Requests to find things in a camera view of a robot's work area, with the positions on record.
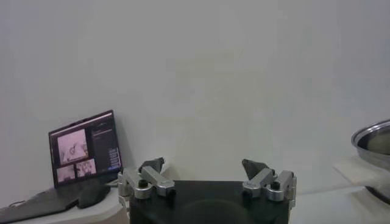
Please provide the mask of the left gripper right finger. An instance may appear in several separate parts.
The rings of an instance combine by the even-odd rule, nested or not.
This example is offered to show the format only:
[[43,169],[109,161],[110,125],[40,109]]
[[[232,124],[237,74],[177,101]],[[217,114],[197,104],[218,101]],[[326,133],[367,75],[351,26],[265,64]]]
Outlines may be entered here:
[[297,177],[290,170],[279,174],[265,163],[243,159],[241,164],[248,180],[242,183],[243,194],[250,199],[264,195],[269,201],[281,203],[286,201],[289,209],[296,206]]

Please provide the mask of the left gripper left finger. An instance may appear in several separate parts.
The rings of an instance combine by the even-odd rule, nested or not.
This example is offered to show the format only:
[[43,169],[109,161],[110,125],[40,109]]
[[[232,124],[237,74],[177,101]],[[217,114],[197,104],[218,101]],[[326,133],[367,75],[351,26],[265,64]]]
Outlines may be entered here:
[[163,157],[145,161],[137,168],[124,168],[118,174],[119,203],[130,209],[130,198],[147,200],[153,191],[158,196],[172,198],[176,195],[176,184],[173,180],[164,177],[161,170],[165,163]]

